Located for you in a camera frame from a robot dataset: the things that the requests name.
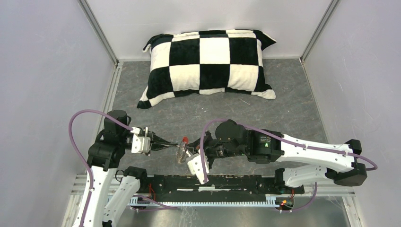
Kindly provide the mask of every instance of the pillow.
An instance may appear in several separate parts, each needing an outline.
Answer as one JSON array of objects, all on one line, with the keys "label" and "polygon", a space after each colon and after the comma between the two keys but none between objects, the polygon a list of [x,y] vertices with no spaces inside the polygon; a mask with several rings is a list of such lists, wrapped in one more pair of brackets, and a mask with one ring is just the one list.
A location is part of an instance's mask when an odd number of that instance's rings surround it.
[{"label": "pillow", "polygon": [[262,50],[276,43],[258,30],[212,30],[152,37],[148,86],[137,108],[192,93],[236,92],[275,99],[265,83]]}]

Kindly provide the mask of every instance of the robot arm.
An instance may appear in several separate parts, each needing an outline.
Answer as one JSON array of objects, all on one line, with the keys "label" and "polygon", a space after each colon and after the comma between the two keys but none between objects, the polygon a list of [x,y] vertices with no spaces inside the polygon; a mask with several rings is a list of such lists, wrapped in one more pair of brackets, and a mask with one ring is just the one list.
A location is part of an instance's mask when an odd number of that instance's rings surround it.
[{"label": "robot arm", "polygon": [[[131,122],[131,118],[122,110],[111,111],[108,115],[125,125]],[[129,131],[107,118],[104,120],[104,125],[105,129],[100,131],[94,144],[88,150],[87,163],[93,174],[93,189],[89,189],[88,175],[83,202],[74,227],[80,226],[84,210],[86,210],[85,227],[115,227],[130,198],[141,186],[146,185],[146,170],[130,166],[124,171],[124,178],[119,188],[105,207],[111,180],[126,150],[149,155],[153,150],[178,146],[176,143],[158,137],[155,133],[148,131],[148,128],[133,128]],[[90,201],[84,206],[89,191],[92,192]]]},{"label": "robot arm", "polygon": [[[310,164],[299,168],[277,170],[275,176],[277,184],[287,187],[298,187],[319,181],[334,181],[335,184],[343,186],[359,186],[367,177],[365,165],[358,163],[354,157],[307,148],[309,146],[330,148],[360,154],[362,148],[359,140],[350,140],[345,144],[324,144],[300,140],[276,131],[265,131],[291,142],[306,144],[306,148],[282,142],[257,131],[247,130],[244,126],[228,120],[216,128],[216,139],[212,138],[210,132],[206,132],[204,153],[208,162],[207,172],[216,158],[247,156],[248,161],[257,164],[286,161]],[[196,174],[203,183],[203,170],[198,154],[199,144],[200,139],[186,146],[192,153],[187,159],[187,165],[191,173]]]}]

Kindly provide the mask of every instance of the gray floor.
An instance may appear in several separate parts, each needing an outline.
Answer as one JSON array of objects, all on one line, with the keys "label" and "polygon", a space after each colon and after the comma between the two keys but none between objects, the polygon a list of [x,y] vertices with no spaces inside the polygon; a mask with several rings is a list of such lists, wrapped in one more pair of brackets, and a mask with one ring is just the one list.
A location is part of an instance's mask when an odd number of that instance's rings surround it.
[{"label": "gray floor", "polygon": [[[163,100],[143,110],[137,103],[148,81],[150,62],[125,62],[113,109],[125,110],[132,117],[131,126],[148,126],[158,136],[178,142],[183,136],[191,141],[201,136],[206,122],[216,118],[234,121],[305,140],[326,142],[322,121],[303,68],[298,59],[263,60],[265,77],[276,92],[275,100],[257,96],[217,93],[192,94]],[[217,125],[210,127],[214,134]],[[185,164],[177,164],[175,149],[153,152],[150,157],[127,153],[119,169],[145,168],[148,174],[188,174]],[[298,163],[249,163],[246,157],[217,159],[210,174],[274,174],[278,167],[296,167]]]}]

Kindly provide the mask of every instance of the cable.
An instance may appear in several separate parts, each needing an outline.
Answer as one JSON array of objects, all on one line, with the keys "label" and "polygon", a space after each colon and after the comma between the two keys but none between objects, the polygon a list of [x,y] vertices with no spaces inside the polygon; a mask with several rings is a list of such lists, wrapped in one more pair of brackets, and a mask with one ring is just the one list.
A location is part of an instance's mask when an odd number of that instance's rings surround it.
[{"label": "cable", "polygon": [[178,143],[165,143],[165,142],[154,142],[153,144],[160,144],[160,145],[169,145],[169,146],[176,146]]},{"label": "cable", "polygon": [[343,150],[333,150],[333,149],[329,149],[329,148],[318,148],[318,147],[313,147],[313,146],[308,146],[308,147],[306,147],[305,144],[295,143],[295,142],[292,142],[292,141],[283,139],[283,138],[281,138],[281,137],[279,137],[279,136],[276,136],[276,135],[274,135],[274,134],[272,134],[272,133],[270,133],[270,132],[268,132],[268,131],[263,131],[263,130],[258,129],[258,128],[255,128],[255,127],[253,127],[253,126],[248,126],[248,125],[244,125],[244,124],[240,124],[240,125],[242,125],[242,126],[248,128],[248,129],[252,129],[252,130],[254,130],[254,131],[257,131],[257,132],[263,133],[263,134],[265,134],[265,135],[268,135],[268,136],[270,136],[270,137],[272,137],[272,138],[275,138],[275,139],[277,139],[277,140],[280,140],[280,141],[282,141],[282,142],[284,142],[284,143],[288,143],[288,144],[294,145],[294,146],[296,146],[296,147],[307,148],[307,149],[318,150],[318,151],[325,151],[325,152],[335,153],[335,154],[340,154],[340,155],[349,155],[349,156],[353,156],[353,157],[356,157],[356,158],[360,158],[360,159],[362,159],[362,160],[364,160],[364,161],[370,163],[371,165],[373,165],[373,167],[367,168],[366,171],[372,171],[372,170],[376,170],[376,169],[377,169],[376,163],[374,163],[372,160],[370,160],[370,159],[368,159],[368,158],[366,158],[366,157],[364,157],[364,156],[358,155],[358,154],[347,153],[347,152],[345,152],[345,151],[343,151]]},{"label": "cable", "polygon": [[205,127],[203,127],[202,134],[200,136],[200,160],[202,162],[202,170],[203,170],[203,175],[205,176],[205,179],[203,180],[204,183],[208,181],[208,174],[206,173],[206,165],[205,165],[205,153],[203,152],[203,140],[205,139],[205,134],[206,134],[206,129],[208,129],[209,125],[214,123],[214,122],[225,122],[227,119],[214,119],[210,122],[208,122]]},{"label": "cable", "polygon": [[155,149],[155,150],[150,150],[150,151],[158,151],[158,150],[163,150],[163,149],[166,149],[166,148],[176,148],[177,146],[165,146],[165,147],[162,147],[162,148],[157,148],[157,149]]},{"label": "cable", "polygon": [[72,144],[72,146],[73,146],[75,152],[77,153],[77,155],[79,156],[79,159],[80,159],[80,160],[82,161],[82,163],[84,164],[85,168],[87,169],[88,175],[89,175],[89,192],[88,192],[88,195],[87,195],[87,200],[85,201],[84,209],[83,209],[83,211],[82,211],[81,221],[80,221],[80,223],[79,223],[79,227],[83,227],[83,226],[84,226],[85,216],[86,216],[86,214],[87,214],[87,209],[88,209],[88,206],[89,206],[90,197],[91,197],[91,195],[92,195],[92,190],[93,190],[93,173],[92,173],[92,171],[91,171],[91,169],[90,169],[88,163],[86,162],[85,158],[82,156],[81,152],[79,151],[79,149],[78,149],[78,147],[77,147],[77,145],[76,145],[76,143],[75,143],[75,141],[74,141],[74,137],[72,136],[72,123],[74,122],[74,119],[75,119],[78,115],[83,114],[83,113],[95,113],[95,114],[100,114],[100,115],[102,115],[103,117],[106,117],[106,118],[110,119],[112,122],[114,122],[114,123],[120,125],[121,127],[125,128],[125,129],[127,129],[127,130],[129,130],[129,131],[132,131],[132,128],[131,128],[131,127],[129,127],[129,126],[127,126],[127,125],[125,125],[125,124],[119,122],[117,119],[115,119],[115,118],[111,117],[110,115],[107,115],[107,114],[105,114],[105,113],[103,113],[103,112],[101,112],[101,111],[98,111],[98,110],[90,110],[90,109],[81,110],[81,111],[76,112],[76,113],[71,117],[70,122],[69,122],[69,124],[68,124],[68,135],[70,136],[71,144]]},{"label": "cable", "polygon": [[293,209],[293,210],[278,210],[278,209],[275,209],[275,210],[279,211],[280,213],[292,213],[292,212],[295,212],[295,211],[303,210],[305,208],[308,208],[313,203],[313,201],[316,199],[316,194],[317,194],[317,182],[314,183],[314,193],[313,193],[313,195],[311,197],[311,200],[307,204],[305,204],[302,207],[298,207],[296,209]]},{"label": "cable", "polygon": [[140,197],[140,198],[143,198],[145,200],[148,200],[148,201],[150,201],[150,202],[152,202],[154,204],[157,204],[157,205],[161,206],[161,208],[156,208],[156,209],[151,209],[151,210],[139,210],[139,209],[136,209],[139,212],[149,212],[149,211],[156,211],[156,210],[177,210],[178,209],[178,207],[170,207],[170,206],[161,204],[160,202],[156,202],[153,199],[150,199],[150,198],[148,198],[148,197],[146,197],[144,195],[133,195],[133,197]]},{"label": "cable", "polygon": [[[204,140],[204,138],[205,138],[206,130],[207,130],[208,126],[209,126],[210,124],[214,123],[214,122],[225,122],[225,121],[227,121],[227,119],[214,119],[214,120],[208,122],[208,123],[205,125],[205,127],[203,128],[202,134],[201,134],[201,136],[200,136],[200,158],[201,158],[201,160],[202,160],[203,175],[205,176],[205,179],[203,180],[204,183],[206,183],[206,182],[208,181],[208,176],[207,176],[207,173],[206,173],[206,166],[205,166],[205,157],[204,157],[204,156],[205,156],[205,153],[204,153],[204,151],[203,151],[203,140]],[[333,149],[328,149],[328,148],[318,148],[318,147],[313,147],[313,146],[308,146],[308,147],[306,147],[305,144],[295,143],[295,142],[286,140],[286,139],[281,138],[281,137],[279,137],[279,136],[276,136],[276,135],[274,135],[274,134],[272,134],[272,133],[270,133],[270,132],[268,132],[268,131],[263,131],[263,130],[258,129],[258,128],[255,128],[255,127],[253,127],[253,126],[249,126],[249,125],[245,125],[245,124],[241,124],[241,123],[237,123],[237,124],[238,124],[238,125],[242,125],[242,126],[248,128],[248,129],[251,129],[251,130],[260,132],[260,133],[262,133],[262,134],[268,135],[268,136],[270,136],[270,137],[272,137],[272,138],[275,138],[275,139],[277,139],[277,140],[280,140],[280,141],[282,141],[282,142],[284,142],[284,143],[294,145],[294,146],[296,146],[296,147],[307,148],[307,149],[311,149],[311,150],[324,151],[324,152],[330,152],[330,153],[335,153],[335,154],[340,154],[340,155],[349,155],[349,156],[353,156],[353,157],[356,157],[356,158],[360,158],[360,159],[362,159],[362,160],[364,160],[364,161],[370,163],[370,164],[373,166],[373,167],[371,167],[371,168],[367,168],[367,169],[366,169],[367,171],[376,170],[376,169],[378,168],[377,164],[374,163],[372,160],[370,160],[370,159],[368,159],[368,158],[366,158],[366,157],[364,157],[364,156],[358,155],[358,154],[347,153],[347,152],[345,152],[345,151],[333,150]]]},{"label": "cable", "polygon": [[121,183],[122,178],[121,178],[120,180],[117,179],[117,173],[118,173],[118,171],[122,171],[122,173],[124,173],[124,170],[119,169],[119,170],[117,170],[117,171],[115,172],[115,174],[114,174],[114,178],[116,179],[116,181],[118,181],[118,182]]}]

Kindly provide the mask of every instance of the black metal base plate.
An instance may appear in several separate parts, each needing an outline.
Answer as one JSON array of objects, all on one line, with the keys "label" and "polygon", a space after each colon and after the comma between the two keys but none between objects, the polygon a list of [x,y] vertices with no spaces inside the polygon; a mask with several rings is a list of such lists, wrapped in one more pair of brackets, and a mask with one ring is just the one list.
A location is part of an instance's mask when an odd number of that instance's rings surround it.
[{"label": "black metal base plate", "polygon": [[170,202],[266,201],[266,194],[291,194],[292,189],[295,194],[305,193],[303,186],[284,187],[279,191],[274,185],[274,177],[262,175],[209,175],[208,178],[209,181],[201,185],[191,175],[148,176],[147,187],[138,193],[149,193],[150,184],[157,201]]}]

